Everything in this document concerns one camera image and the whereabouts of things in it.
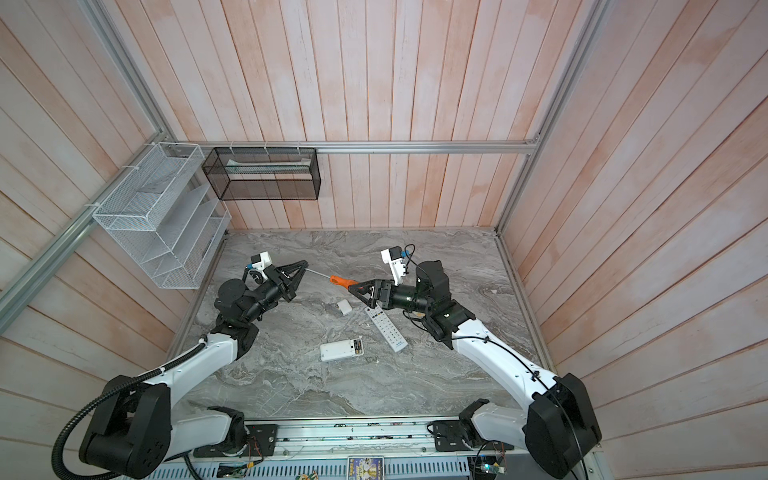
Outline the orange handle screwdriver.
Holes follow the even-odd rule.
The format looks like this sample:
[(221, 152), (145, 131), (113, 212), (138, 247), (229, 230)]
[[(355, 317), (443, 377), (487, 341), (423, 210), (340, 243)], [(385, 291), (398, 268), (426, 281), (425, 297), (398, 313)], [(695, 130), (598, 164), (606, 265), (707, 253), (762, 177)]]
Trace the orange handle screwdriver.
[(306, 271), (308, 273), (312, 273), (314, 275), (318, 275), (320, 277), (323, 277), (323, 278), (327, 279), (331, 284), (343, 287), (344, 289), (348, 289), (350, 286), (358, 284), (358, 281), (356, 281), (356, 280), (345, 279), (345, 278), (339, 277), (337, 275), (328, 275), (328, 274), (325, 274), (325, 273), (318, 272), (316, 270), (312, 270), (310, 268), (307, 268)]

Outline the white battery cover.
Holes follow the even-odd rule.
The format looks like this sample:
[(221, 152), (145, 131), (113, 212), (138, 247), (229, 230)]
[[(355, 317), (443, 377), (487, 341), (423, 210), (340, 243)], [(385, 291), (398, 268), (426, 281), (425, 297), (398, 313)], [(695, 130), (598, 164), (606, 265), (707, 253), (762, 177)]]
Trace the white battery cover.
[(349, 313), (352, 312), (352, 307), (351, 307), (350, 303), (347, 300), (339, 301), (337, 303), (337, 306), (338, 306), (338, 308), (339, 308), (339, 310), (340, 310), (340, 312), (342, 313), (343, 316), (346, 316), (346, 315), (348, 315)]

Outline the white air conditioner remote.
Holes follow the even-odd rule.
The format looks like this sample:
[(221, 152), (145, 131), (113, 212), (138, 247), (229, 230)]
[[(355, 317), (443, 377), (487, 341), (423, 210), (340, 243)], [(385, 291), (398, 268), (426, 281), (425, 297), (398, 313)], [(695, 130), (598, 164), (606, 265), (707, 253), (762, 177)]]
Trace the white air conditioner remote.
[(320, 359), (322, 362), (354, 358), (364, 354), (360, 339), (341, 340), (325, 343), (320, 346)]

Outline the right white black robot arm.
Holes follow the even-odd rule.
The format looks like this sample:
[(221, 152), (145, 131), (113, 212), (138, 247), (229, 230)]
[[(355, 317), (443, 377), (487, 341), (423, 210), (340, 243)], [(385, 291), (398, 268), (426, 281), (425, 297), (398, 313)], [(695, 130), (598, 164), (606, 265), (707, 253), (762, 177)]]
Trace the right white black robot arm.
[(416, 267), (416, 283), (353, 281), (348, 291), (370, 308), (420, 314), (419, 324), (438, 342), (476, 363), (517, 402), (515, 409), (480, 399), (461, 420), (481, 442), (527, 451), (548, 475), (563, 479), (602, 440), (587, 388), (577, 376), (558, 376), (526, 359), (454, 300), (439, 261)]

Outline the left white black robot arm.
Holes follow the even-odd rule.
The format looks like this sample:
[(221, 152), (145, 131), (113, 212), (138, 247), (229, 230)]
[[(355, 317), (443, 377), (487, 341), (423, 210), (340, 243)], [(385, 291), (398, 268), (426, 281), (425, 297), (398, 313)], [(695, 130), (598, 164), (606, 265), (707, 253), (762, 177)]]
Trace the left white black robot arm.
[(163, 462), (188, 458), (192, 451), (207, 446), (226, 456), (247, 450), (251, 437), (242, 412), (210, 407), (176, 418), (172, 409), (203, 380), (250, 350), (263, 314), (295, 298), (307, 267), (304, 260), (275, 266), (265, 255), (254, 256), (241, 277), (219, 287), (214, 327), (193, 348), (139, 376), (114, 377), (99, 397), (75, 414), (54, 443), (54, 473), (61, 479), (76, 478), (64, 463), (63, 450), (84, 419), (90, 423), (79, 459), (101, 468), (102, 479), (142, 479)]

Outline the long white TV remote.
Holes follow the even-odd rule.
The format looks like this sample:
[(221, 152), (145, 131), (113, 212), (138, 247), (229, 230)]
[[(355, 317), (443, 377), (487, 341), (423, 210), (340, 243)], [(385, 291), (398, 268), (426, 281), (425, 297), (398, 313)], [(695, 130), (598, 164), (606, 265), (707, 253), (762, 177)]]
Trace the long white TV remote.
[(394, 352), (400, 352), (408, 346), (406, 339), (381, 307), (366, 307), (365, 313)]

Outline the black mesh basket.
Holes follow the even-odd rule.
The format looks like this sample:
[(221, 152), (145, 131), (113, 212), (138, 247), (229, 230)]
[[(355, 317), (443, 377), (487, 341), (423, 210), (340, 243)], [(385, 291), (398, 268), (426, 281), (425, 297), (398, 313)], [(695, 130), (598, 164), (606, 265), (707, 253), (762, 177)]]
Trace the black mesh basket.
[(202, 165), (224, 201), (314, 201), (322, 178), (317, 153), (301, 147), (215, 147)]

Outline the colourful card box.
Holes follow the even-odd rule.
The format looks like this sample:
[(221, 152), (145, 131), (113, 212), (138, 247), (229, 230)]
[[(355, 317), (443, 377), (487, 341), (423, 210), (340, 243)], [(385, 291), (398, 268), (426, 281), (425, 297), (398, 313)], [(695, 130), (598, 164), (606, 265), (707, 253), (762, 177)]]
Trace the colourful card box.
[(348, 480), (383, 480), (384, 478), (383, 457), (349, 457), (347, 459)]

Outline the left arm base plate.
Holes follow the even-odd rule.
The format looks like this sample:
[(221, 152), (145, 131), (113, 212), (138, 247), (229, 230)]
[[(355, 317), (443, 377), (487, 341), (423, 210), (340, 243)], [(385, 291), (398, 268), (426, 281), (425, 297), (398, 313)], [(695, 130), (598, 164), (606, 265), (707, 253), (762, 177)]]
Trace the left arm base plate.
[(252, 457), (256, 459), (272, 457), (278, 440), (277, 424), (246, 424), (245, 434), (234, 439), (226, 439), (216, 444), (199, 447), (194, 450), (197, 458), (214, 457)]

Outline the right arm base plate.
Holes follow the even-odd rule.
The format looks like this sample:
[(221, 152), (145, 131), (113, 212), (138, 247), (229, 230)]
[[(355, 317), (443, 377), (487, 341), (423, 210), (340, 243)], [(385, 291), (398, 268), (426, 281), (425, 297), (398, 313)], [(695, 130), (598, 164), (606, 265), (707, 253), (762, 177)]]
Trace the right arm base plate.
[(476, 425), (471, 420), (437, 420), (427, 425), (438, 452), (478, 451), (481, 448), (514, 451), (513, 444), (502, 442), (507, 433), (505, 425), (495, 419), (481, 419)]

